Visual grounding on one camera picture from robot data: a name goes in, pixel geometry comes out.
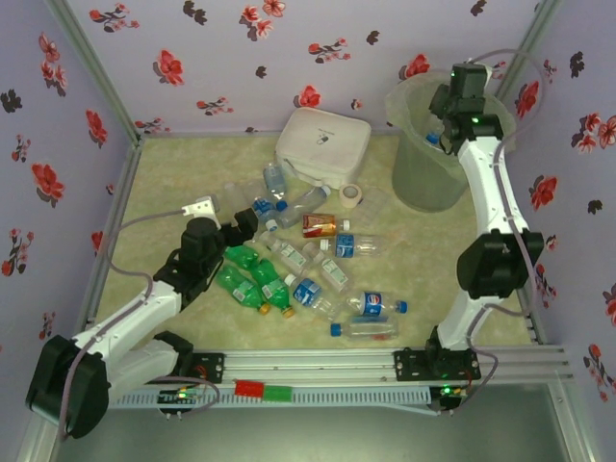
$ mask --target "transparent bin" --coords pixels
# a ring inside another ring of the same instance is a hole
[[[400,82],[385,99],[390,123],[402,129],[394,165],[393,186],[407,206],[423,212],[442,212],[452,207],[468,187],[457,157],[425,139],[428,109],[434,92],[449,83],[446,72],[427,72]],[[515,119],[493,95],[486,94],[486,114],[499,116],[505,135],[515,130]],[[513,142],[507,151],[513,149]]]

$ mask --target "gray floor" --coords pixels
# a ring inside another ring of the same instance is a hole
[[[560,462],[569,460],[547,389],[493,386],[454,417],[383,408],[219,409],[167,422],[109,412],[60,462]]]

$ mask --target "beige floor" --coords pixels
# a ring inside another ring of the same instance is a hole
[[[261,175],[263,164],[273,156],[276,138],[209,138],[152,140],[145,144],[125,220],[179,209],[208,193],[219,193],[223,183],[244,181]],[[371,229],[363,234],[386,236],[389,249],[379,258],[355,258],[346,263],[356,287],[393,291],[408,300],[409,313],[398,316],[400,336],[389,342],[353,342],[331,338],[329,324],[296,306],[297,314],[285,320],[272,309],[261,316],[238,305],[215,284],[180,315],[157,329],[171,330],[197,348],[343,348],[419,347],[432,327],[448,313],[457,294],[455,262],[475,238],[475,212],[469,192],[450,210],[424,214],[405,207],[394,195],[391,170],[398,139],[372,137],[367,159],[358,180],[362,187],[377,186],[391,196],[390,206]],[[309,185],[292,180],[290,197]],[[348,217],[336,194],[320,212]],[[184,217],[162,218],[140,223],[120,236],[114,261],[122,268],[153,273],[179,238],[188,221]],[[282,231],[282,237],[303,244],[299,225]],[[255,245],[264,257],[270,253]],[[286,274],[282,267],[281,274]],[[142,289],[141,280],[111,273],[98,311],[103,320]],[[505,303],[518,306],[513,296]],[[523,320],[500,313],[490,315],[477,336],[479,345],[528,344]]]

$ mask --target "green bottle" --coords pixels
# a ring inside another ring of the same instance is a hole
[[[250,274],[270,304],[282,311],[282,316],[290,318],[295,311],[289,304],[289,288],[280,279],[270,260],[263,259],[259,265],[250,269]]]
[[[262,315],[270,311],[270,306],[263,301],[259,288],[238,269],[225,265],[216,275],[216,282],[242,306],[254,308]]]
[[[259,254],[245,245],[227,247],[224,257],[245,270],[250,270],[259,262]]]

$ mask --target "lavender wall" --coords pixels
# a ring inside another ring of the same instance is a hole
[[[537,0],[68,4],[142,131],[202,133],[281,130],[297,105],[384,128],[400,78],[517,46]]]
[[[550,81],[543,110],[507,162],[528,222],[547,240],[536,275],[543,324],[551,342],[567,347],[592,431],[603,443],[605,460],[613,460],[616,36],[608,11],[609,0],[593,2],[593,8],[566,2],[559,9],[534,52]],[[521,124],[534,111],[541,91],[536,82],[536,72],[527,68],[520,92],[511,98]]]
[[[40,349],[74,333],[129,141],[42,1],[3,2],[0,42],[0,459],[12,461]]]

